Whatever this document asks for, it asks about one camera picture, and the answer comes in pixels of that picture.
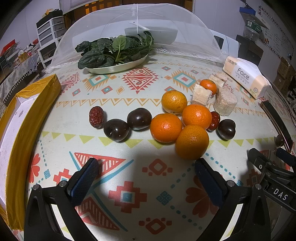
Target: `white wall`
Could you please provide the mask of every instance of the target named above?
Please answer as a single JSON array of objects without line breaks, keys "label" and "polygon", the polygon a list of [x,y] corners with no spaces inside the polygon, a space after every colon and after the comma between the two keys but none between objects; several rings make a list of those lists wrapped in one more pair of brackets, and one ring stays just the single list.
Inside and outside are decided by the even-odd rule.
[{"label": "white wall", "polygon": [[[288,33],[287,28],[280,18],[262,0],[247,0],[247,3],[256,12],[258,12],[259,5],[263,6],[269,14],[281,24],[282,29]],[[239,12],[239,8],[244,6],[245,4],[240,0],[195,0],[194,14],[199,17],[209,29],[235,39],[237,34],[243,36],[244,33],[245,22]],[[258,67],[270,81],[274,81],[280,59],[260,41],[257,41],[256,44],[264,51]],[[296,56],[292,58],[291,64],[296,69]]]},{"label": "white wall", "polygon": [[0,40],[0,52],[13,39],[20,42],[22,49],[37,39],[36,23],[50,8],[59,8],[59,0],[32,0],[7,28]]}]

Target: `red date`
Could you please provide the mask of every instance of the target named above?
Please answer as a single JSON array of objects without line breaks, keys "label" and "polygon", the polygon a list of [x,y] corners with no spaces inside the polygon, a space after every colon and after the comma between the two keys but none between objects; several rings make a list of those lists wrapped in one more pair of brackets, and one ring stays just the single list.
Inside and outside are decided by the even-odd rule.
[{"label": "red date", "polygon": [[104,111],[100,106],[92,107],[89,111],[89,123],[96,129],[102,127],[104,123]]},{"label": "red date", "polygon": [[208,131],[216,130],[219,125],[219,122],[220,122],[220,115],[217,112],[212,111],[211,114],[212,114],[212,123],[210,124],[209,128],[207,129]]}]

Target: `facial tissue package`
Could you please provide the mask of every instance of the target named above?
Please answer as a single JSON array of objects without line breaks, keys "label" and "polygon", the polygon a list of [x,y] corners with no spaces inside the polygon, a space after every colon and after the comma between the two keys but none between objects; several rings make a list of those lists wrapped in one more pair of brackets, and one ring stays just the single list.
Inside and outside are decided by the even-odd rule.
[{"label": "facial tissue package", "polygon": [[228,56],[223,70],[243,86],[255,99],[262,97],[270,85],[258,67],[245,59]]}]

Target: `white string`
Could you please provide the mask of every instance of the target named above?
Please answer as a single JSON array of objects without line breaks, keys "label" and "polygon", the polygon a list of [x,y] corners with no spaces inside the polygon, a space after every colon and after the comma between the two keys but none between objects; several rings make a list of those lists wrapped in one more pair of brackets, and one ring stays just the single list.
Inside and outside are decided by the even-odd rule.
[{"label": "white string", "polygon": [[137,34],[139,34],[139,29],[138,29],[138,4],[137,4]]}]

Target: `stacked cardboard boxes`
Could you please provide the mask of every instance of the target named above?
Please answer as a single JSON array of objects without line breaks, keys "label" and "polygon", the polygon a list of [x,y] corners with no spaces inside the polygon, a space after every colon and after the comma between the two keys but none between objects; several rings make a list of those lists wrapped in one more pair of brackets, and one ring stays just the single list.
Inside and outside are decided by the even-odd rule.
[{"label": "stacked cardboard boxes", "polygon": [[277,72],[278,74],[274,80],[274,84],[280,90],[283,96],[286,96],[292,77],[295,75],[295,70],[284,57],[281,57],[281,62]]}]

